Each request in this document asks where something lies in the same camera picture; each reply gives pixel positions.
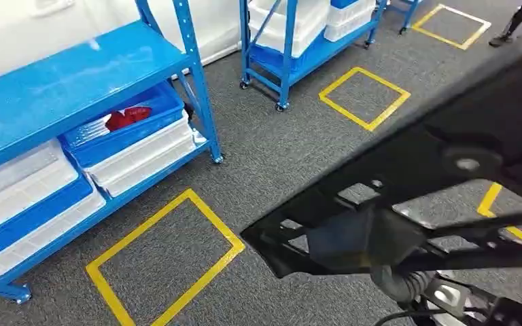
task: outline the storage bin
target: storage bin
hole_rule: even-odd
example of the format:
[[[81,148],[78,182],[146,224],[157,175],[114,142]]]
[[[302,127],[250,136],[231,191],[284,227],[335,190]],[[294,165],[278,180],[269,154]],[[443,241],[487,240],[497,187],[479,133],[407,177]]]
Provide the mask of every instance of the storage bin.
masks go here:
[[[103,206],[105,199],[92,186],[92,192],[85,198],[0,251],[0,275],[34,255]]]
[[[0,191],[36,173],[57,160],[66,160],[56,139],[0,165]]]
[[[36,230],[91,194],[93,187],[82,173],[60,190],[0,224],[0,251]]]
[[[85,171],[110,196],[116,197],[195,149],[187,113]]]
[[[315,40],[309,45],[309,47],[303,52],[299,58],[291,58],[291,72],[297,72],[302,70],[305,66],[307,58],[312,55],[311,49],[315,49],[318,47],[319,43],[327,42],[323,36],[324,32],[322,31]],[[268,64],[274,67],[277,67],[279,70],[282,70],[283,67],[283,54],[277,50],[267,48],[264,46],[254,46],[251,48],[251,57],[254,62],[258,62],[261,64]]]
[[[61,143],[80,166],[93,166],[179,120],[183,105],[176,91],[163,82],[111,108],[108,112],[146,106],[151,107],[151,116],[148,118],[109,132],[105,127],[109,114],[65,133],[60,138]]]
[[[331,6],[343,9],[349,5],[354,4],[355,2],[359,2],[360,0],[331,0]]]
[[[327,25],[338,26],[358,16],[364,10],[375,6],[375,0],[357,0],[342,9],[331,5],[327,16]]]
[[[264,18],[268,15],[273,1],[254,0],[249,4],[251,20],[251,39],[257,35]],[[328,1],[299,1],[297,5],[295,29],[293,32],[292,57],[299,58],[309,47],[311,42],[323,31],[327,24],[327,14],[329,10]],[[271,16],[269,23],[265,26],[263,33],[259,36],[257,44],[266,48],[277,50],[281,53],[285,50],[285,10],[286,1],[281,2],[278,10]]]
[[[56,140],[49,141],[18,158],[20,159],[0,166],[0,188],[6,185],[4,189],[0,189],[0,224],[78,177],[77,171],[67,160]]]
[[[373,5],[370,5],[370,7],[367,7],[364,10],[360,11],[353,18],[342,24],[327,25],[327,27],[325,28],[325,38],[328,41],[335,42],[343,38],[344,36],[347,36],[351,32],[354,32],[361,26],[371,21],[373,10],[375,10],[375,3],[373,3]]]

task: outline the yellow tape square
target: yellow tape square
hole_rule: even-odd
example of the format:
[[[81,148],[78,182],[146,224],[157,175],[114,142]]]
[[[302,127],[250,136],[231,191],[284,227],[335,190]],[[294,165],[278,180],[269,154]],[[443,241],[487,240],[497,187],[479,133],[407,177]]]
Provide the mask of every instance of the yellow tape square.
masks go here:
[[[189,199],[197,208],[201,211],[203,215],[210,220],[210,222],[225,236],[225,238],[232,245],[231,249],[227,251],[223,257],[221,257],[205,274],[203,274],[185,293],[183,293],[177,301],[173,302],[163,314],[157,318],[151,325],[152,326],[161,326],[166,325],[173,317],[188,304],[195,295],[197,295],[221,270],[223,270],[232,260],[237,256],[244,248],[245,245],[237,236],[231,232],[231,230],[221,221],[221,219],[197,196],[197,194],[192,189],[187,189],[178,197],[173,199],[170,203],[168,203],[165,207],[160,209],[155,215],[151,216],[147,221],[143,222],[139,227],[133,230],[130,234],[125,236],[123,239],[119,240],[113,247],[109,248],[102,255],[97,257],[95,260],[90,262],[85,270],[89,274],[89,277],[99,290],[99,293],[103,296],[105,302],[117,318],[121,325],[133,326],[135,322],[129,316],[129,313],[125,310],[125,307],[117,297],[117,295],[113,292],[109,283],[101,272],[99,271],[99,267],[103,265],[106,261],[111,259],[115,254],[121,251],[123,248],[127,247],[134,239],[138,238],[142,233],[150,229],[155,223],[159,222],[167,213],[171,212],[175,207],[179,206],[184,200]]]
[[[335,103],[334,101],[332,101],[330,98],[327,97],[327,95],[329,95],[329,93],[331,93],[335,88],[339,87],[341,84],[343,84],[345,81],[347,81],[349,78],[351,78],[356,73],[362,73],[369,78],[373,78],[376,81],[378,81],[379,83],[383,84],[384,86],[387,86],[388,88],[391,88],[392,90],[395,90],[396,92],[401,94],[401,96],[399,96],[393,103],[391,103],[385,110],[383,110],[383,112],[380,115],[378,115],[371,122],[366,122],[366,121],[358,118],[357,116],[355,116],[354,114],[352,114],[351,112],[349,112],[348,110],[341,107],[339,104]],[[331,85],[327,86],[324,90],[322,90],[319,93],[319,98],[321,99],[321,101],[327,103],[330,107],[332,107],[333,109],[336,109],[339,113],[343,114],[345,117],[349,118],[351,121],[355,122],[356,124],[360,125],[361,127],[365,128],[369,131],[373,131],[375,128],[377,128],[383,121],[385,121],[385,119],[387,119],[393,112],[395,112],[395,110],[397,108],[399,108],[401,106],[401,104],[403,104],[403,102],[405,102],[405,100],[408,99],[410,96],[411,96],[411,94],[409,92],[407,92],[406,90],[403,90],[399,86],[394,85],[394,84],[388,82],[387,80],[379,77],[378,75],[375,75],[361,67],[355,67],[355,68],[351,69],[350,71],[346,72],[338,80],[334,81]]]
[[[463,42],[463,44],[459,44],[457,42],[451,41],[450,39],[446,39],[446,38],[441,37],[441,36],[439,36],[437,34],[431,33],[431,32],[429,32],[426,29],[423,29],[421,27],[421,25],[425,24],[433,15],[437,14],[437,12],[439,10],[441,10],[441,9],[449,10],[450,12],[453,12],[455,14],[461,15],[463,17],[467,17],[467,18],[469,18],[471,20],[475,20],[476,22],[480,22],[482,25],[477,30],[477,32],[473,33],[473,35],[471,35],[465,42]],[[471,44],[473,44],[473,42],[475,42],[475,40],[477,40],[481,36],[481,34],[483,34],[490,26],[491,26],[491,23],[487,22],[486,20],[483,20],[481,18],[477,18],[475,16],[471,16],[470,14],[466,14],[464,12],[461,12],[461,11],[457,10],[457,9],[453,9],[452,7],[448,7],[446,5],[439,4],[432,11],[427,13],[422,19],[420,19],[418,22],[416,22],[411,28],[416,30],[416,31],[418,31],[418,32],[420,32],[420,33],[423,33],[423,34],[425,34],[427,36],[436,38],[439,41],[442,41],[442,42],[445,42],[445,43],[447,43],[449,45],[455,46],[456,48],[459,48],[459,49],[462,49],[462,50],[467,50],[467,48],[469,48],[469,46]]]

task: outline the white plastic bin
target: white plastic bin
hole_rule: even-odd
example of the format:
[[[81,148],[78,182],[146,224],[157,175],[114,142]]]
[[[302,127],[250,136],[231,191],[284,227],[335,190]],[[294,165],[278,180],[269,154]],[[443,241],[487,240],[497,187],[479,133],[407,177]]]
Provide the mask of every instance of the white plastic bin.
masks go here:
[[[325,38],[328,41],[335,42],[344,36],[347,36],[351,32],[370,22],[373,10],[375,10],[375,3],[360,11],[346,22],[336,25],[327,25],[325,28]]]
[[[354,19],[356,16],[359,16],[361,12],[367,10],[371,6],[375,7],[375,0],[357,0],[343,9],[339,9],[332,5],[329,9],[327,25],[342,25],[349,20]]]
[[[273,5],[273,0],[253,0],[249,4],[251,39],[257,35],[263,20]],[[327,23],[329,0],[300,0],[295,15],[292,56],[299,58],[311,42],[321,33]],[[265,46],[283,53],[285,49],[285,22],[287,1],[282,0],[257,40]]]
[[[181,142],[183,150],[176,145]],[[109,158],[85,168],[94,182],[116,197],[195,149],[188,116],[183,117]]]
[[[36,173],[59,159],[65,159],[54,139],[0,165],[0,191]]]
[[[0,224],[75,181],[57,140],[0,165]]]
[[[93,187],[93,193],[83,200],[0,251],[0,275],[5,274],[41,248],[62,236],[103,206],[105,206],[105,199]]]
[[[175,161],[191,153],[195,149],[193,135],[180,139],[178,142],[163,149],[163,152],[149,160],[133,166],[127,173],[116,179],[108,180],[100,185],[111,197],[119,196],[134,185],[151,177],[160,170],[168,167]]]

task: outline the blue shelf board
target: blue shelf board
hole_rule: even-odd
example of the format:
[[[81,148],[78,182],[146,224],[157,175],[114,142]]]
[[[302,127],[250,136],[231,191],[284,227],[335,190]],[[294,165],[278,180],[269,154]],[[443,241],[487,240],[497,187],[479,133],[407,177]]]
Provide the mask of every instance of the blue shelf board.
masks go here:
[[[303,56],[306,56],[303,66],[299,68],[297,71],[292,71],[289,74],[289,83],[290,85],[295,84],[300,81],[303,77],[310,74],[312,71],[317,69],[319,66],[324,64],[326,61],[337,55],[339,52],[344,50],[346,47],[351,45],[355,40],[361,37],[363,34],[369,32],[371,29],[377,26],[378,20],[371,20],[367,24],[361,26],[360,28],[354,30],[347,36],[342,39],[339,39],[336,42],[331,42],[325,39],[323,36],[319,36],[307,50]],[[256,64],[260,65],[263,69],[272,73],[277,77],[283,76],[283,64],[280,65],[272,65],[266,62],[258,62],[254,61]]]
[[[185,163],[189,162],[197,155],[204,152],[204,150],[209,149],[211,146],[210,141],[205,141],[197,145],[197,148],[193,150],[191,153],[185,155],[178,161],[172,163],[168,167],[163,170],[155,173],[151,177],[143,180],[142,182],[136,184],[131,189],[127,190],[123,194],[119,195],[116,198],[107,199],[107,204],[99,209],[97,212],[89,216],[83,222],[77,224],[72,229],[67,231],[62,236],[55,239],[53,242],[48,244],[46,247],[41,248],[34,255],[30,256],[17,266],[13,267],[9,272],[0,276],[0,282],[2,283],[10,283],[16,280],[19,276],[23,275],[26,271],[30,270],[33,266],[41,263],[51,254],[57,252],[59,249],[63,248],[66,244],[73,241],[80,234],[83,234],[85,231],[89,230],[91,227],[99,223],[104,218],[108,217],[112,213],[114,213],[119,208],[123,207],[126,203],[130,202],[133,198],[142,194],[145,190],[154,186],[157,182],[163,180],[166,176],[175,172],[178,168],[183,166]]]
[[[189,66],[189,56],[136,21],[2,75],[0,164]]]

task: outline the person's leg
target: person's leg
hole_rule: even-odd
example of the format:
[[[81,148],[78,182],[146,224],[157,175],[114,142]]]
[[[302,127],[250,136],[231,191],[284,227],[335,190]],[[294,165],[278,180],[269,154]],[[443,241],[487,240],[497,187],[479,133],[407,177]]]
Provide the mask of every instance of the person's leg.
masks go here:
[[[489,41],[489,45],[496,48],[498,46],[502,46],[504,43],[511,42],[511,35],[513,34],[513,32],[515,32],[515,30],[517,29],[519,24],[521,24],[521,22],[522,22],[522,4],[521,4],[521,7],[519,8],[519,10],[517,10],[517,12],[515,12],[515,14],[513,14],[513,17],[511,18],[509,24],[507,24],[507,26],[503,30],[502,34],[500,36],[497,36],[497,37],[494,37],[493,39],[491,39],[491,41]]]

